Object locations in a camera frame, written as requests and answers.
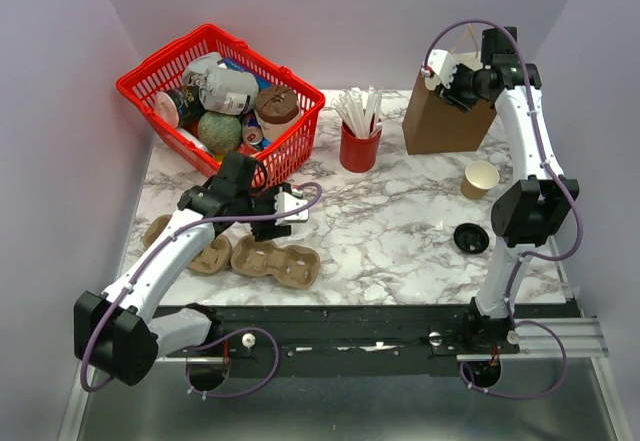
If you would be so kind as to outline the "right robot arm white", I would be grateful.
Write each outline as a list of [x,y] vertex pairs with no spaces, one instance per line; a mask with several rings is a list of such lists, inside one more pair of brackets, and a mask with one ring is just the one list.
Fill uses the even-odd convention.
[[490,103],[512,160],[512,184],[491,208],[496,246],[488,274],[460,327],[443,339],[458,342],[469,355],[488,355],[495,348],[517,352],[513,312],[526,268],[575,213],[579,195],[578,181],[564,174],[551,146],[538,68],[523,59],[516,37],[514,27],[488,27],[479,69],[435,47],[423,63],[426,87],[453,107],[469,112],[480,100]]

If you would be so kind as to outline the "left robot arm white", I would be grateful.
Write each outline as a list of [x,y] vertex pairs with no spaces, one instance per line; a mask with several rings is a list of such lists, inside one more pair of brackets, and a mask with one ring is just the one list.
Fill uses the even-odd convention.
[[265,172],[251,156],[227,155],[217,174],[181,195],[166,227],[128,271],[101,293],[77,299],[74,354],[86,392],[115,380],[134,386],[165,355],[187,349],[209,356],[227,341],[212,308],[192,303],[168,316],[155,312],[178,276],[234,224],[272,240],[290,235],[297,216],[308,216],[301,187],[253,183]]

